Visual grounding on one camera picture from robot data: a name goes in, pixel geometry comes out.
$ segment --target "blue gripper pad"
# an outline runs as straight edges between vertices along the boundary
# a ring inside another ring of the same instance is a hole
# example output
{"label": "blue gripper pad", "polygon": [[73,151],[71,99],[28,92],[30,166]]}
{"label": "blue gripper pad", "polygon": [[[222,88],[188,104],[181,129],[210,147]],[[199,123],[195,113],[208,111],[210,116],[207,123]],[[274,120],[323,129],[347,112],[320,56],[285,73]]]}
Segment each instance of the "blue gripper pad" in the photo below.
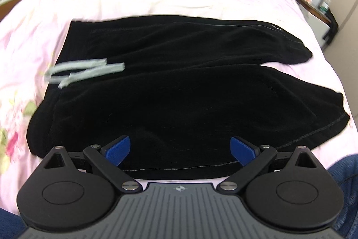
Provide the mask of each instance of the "blue gripper pad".
{"label": "blue gripper pad", "polygon": [[121,136],[106,147],[102,147],[102,155],[112,164],[118,166],[131,150],[131,141],[128,136]]}
{"label": "blue gripper pad", "polygon": [[252,145],[255,149],[249,147],[248,142],[244,143],[241,140],[232,137],[230,140],[230,151],[232,156],[236,158],[237,161],[240,162],[242,166],[245,166],[250,161],[255,159],[259,152],[257,151],[259,148]]}

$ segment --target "triangular cutout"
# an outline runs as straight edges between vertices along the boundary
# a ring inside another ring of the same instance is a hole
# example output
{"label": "triangular cutout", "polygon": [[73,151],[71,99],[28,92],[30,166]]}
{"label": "triangular cutout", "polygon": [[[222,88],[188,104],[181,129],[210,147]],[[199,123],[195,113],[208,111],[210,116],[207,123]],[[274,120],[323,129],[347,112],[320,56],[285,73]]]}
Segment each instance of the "triangular cutout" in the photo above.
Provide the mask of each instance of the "triangular cutout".
{"label": "triangular cutout", "polygon": [[65,162],[63,161],[61,154],[55,153],[52,155],[49,162],[46,164],[45,168],[50,169],[50,168],[57,168],[57,167],[64,167],[64,166],[65,166]]}
{"label": "triangular cutout", "polygon": [[307,168],[316,168],[316,165],[311,160],[310,156],[306,152],[300,153],[298,156],[296,166],[307,167]]}

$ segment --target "logo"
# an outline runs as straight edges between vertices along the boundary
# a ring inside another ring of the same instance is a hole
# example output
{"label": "logo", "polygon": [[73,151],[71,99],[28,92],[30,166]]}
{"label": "logo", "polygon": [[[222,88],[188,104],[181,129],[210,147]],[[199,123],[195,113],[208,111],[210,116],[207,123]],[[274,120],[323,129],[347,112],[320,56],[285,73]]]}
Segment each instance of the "logo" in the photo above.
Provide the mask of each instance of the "logo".
{"label": "logo", "polygon": [[183,187],[182,185],[177,186],[175,189],[176,189],[178,192],[182,192],[182,191],[185,191],[185,190],[186,190],[186,188]]}

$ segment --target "gray ribbed plate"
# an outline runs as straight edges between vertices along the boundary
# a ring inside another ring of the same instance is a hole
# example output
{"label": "gray ribbed plate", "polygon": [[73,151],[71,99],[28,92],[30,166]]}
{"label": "gray ribbed plate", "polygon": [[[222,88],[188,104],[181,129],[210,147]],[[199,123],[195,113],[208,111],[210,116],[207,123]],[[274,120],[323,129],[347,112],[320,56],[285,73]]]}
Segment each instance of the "gray ribbed plate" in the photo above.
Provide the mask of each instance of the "gray ribbed plate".
{"label": "gray ribbed plate", "polygon": [[218,194],[211,184],[150,183],[140,194],[121,197],[112,213],[70,233],[26,230],[21,239],[341,239],[332,229],[289,234],[253,218],[237,196]]}

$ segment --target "bed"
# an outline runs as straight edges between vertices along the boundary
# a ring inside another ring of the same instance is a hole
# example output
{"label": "bed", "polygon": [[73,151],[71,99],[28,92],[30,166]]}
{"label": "bed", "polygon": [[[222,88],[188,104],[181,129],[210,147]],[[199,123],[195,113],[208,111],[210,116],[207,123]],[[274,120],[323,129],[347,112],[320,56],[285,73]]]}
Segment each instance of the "bed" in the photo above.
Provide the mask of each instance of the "bed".
{"label": "bed", "polygon": [[[0,207],[18,213],[17,192],[40,158],[32,155],[26,130],[47,88],[44,73],[57,60],[71,20],[101,21],[143,15],[185,15],[269,22],[302,40],[313,53],[306,63],[276,68],[309,83],[344,94],[332,67],[294,0],[22,0],[0,23]],[[350,115],[346,128],[313,150],[328,168],[358,153],[358,133]],[[223,178],[210,180],[215,185]]]}

